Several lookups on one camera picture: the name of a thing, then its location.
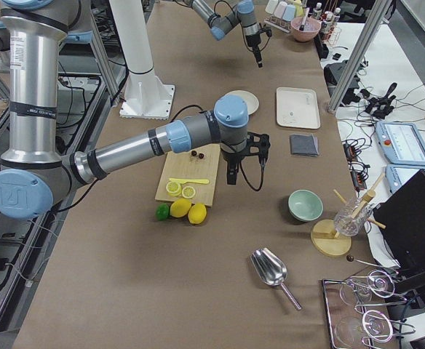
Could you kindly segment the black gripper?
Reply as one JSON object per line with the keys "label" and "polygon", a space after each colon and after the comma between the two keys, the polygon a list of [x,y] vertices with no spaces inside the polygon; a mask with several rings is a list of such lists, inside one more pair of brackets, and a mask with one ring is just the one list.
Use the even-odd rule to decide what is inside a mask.
{"label": "black gripper", "polygon": [[221,146],[225,147],[222,151],[227,163],[227,184],[236,185],[239,164],[245,157],[257,156],[261,167],[265,168],[269,156],[270,137],[268,134],[248,132],[243,149],[238,151],[235,145],[229,145],[224,140]]}
{"label": "black gripper", "polygon": [[261,49],[259,45],[261,44],[261,34],[264,33],[268,38],[271,38],[272,31],[271,28],[267,25],[261,25],[255,23],[248,27],[244,27],[244,38],[247,47],[251,48],[251,52],[255,57],[255,61],[259,68],[263,67],[263,61],[261,56]]}

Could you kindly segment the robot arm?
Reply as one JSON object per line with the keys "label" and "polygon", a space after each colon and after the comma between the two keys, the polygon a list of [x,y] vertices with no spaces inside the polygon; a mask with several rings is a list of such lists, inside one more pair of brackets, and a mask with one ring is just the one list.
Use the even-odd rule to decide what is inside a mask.
{"label": "robot arm", "polygon": [[226,15],[219,15],[206,1],[175,1],[175,3],[193,9],[206,22],[217,41],[222,40],[239,25],[247,50],[253,53],[258,67],[263,67],[261,53],[272,37],[272,29],[257,21],[253,1],[239,1],[233,7],[227,1],[223,1],[230,8]]}
{"label": "robot arm", "polygon": [[249,110],[236,95],[221,97],[210,111],[177,119],[170,116],[175,88],[154,71],[139,1],[112,1],[110,8],[125,60],[124,81],[115,83],[124,96],[122,115],[164,119],[166,124],[88,152],[60,148],[57,131],[84,133],[96,115],[90,102],[75,121],[59,121],[58,63],[69,42],[96,44],[89,1],[3,1],[1,20],[9,31],[9,147],[1,155],[0,213],[17,219],[38,217],[79,188],[110,173],[167,152],[182,153],[217,143],[234,184],[242,160],[257,156],[265,164],[269,137],[247,128]]}

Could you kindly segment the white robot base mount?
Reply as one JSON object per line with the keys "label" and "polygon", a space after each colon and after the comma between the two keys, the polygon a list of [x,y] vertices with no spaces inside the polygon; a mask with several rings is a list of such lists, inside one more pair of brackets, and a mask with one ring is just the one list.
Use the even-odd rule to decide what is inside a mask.
{"label": "white robot base mount", "polygon": [[129,71],[120,115],[168,119],[175,87],[155,73],[141,2],[113,0],[110,6]]}

